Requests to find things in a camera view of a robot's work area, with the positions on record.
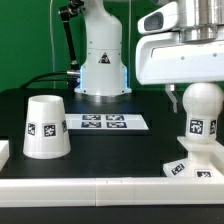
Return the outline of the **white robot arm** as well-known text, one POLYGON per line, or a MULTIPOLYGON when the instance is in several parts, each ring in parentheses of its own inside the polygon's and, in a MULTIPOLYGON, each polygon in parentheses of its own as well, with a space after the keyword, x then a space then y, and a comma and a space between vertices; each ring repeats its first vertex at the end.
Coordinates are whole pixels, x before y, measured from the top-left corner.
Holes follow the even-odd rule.
MULTIPOLYGON (((84 0, 86 60, 75 93, 114 102, 131 93, 121 60, 122 25, 104 0, 84 0)), ((224 0, 151 0, 137 23, 135 74, 142 85, 224 81, 224 0)))

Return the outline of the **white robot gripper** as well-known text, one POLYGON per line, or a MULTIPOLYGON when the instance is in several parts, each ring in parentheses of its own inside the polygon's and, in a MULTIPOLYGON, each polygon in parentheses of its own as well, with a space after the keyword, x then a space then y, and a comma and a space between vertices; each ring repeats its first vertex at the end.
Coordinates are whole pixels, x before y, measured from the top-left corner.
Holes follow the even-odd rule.
POLYGON ((184 44, 176 32, 144 36, 136 47, 135 68, 142 85, 166 84, 177 113, 175 83, 224 81, 224 39, 184 44))

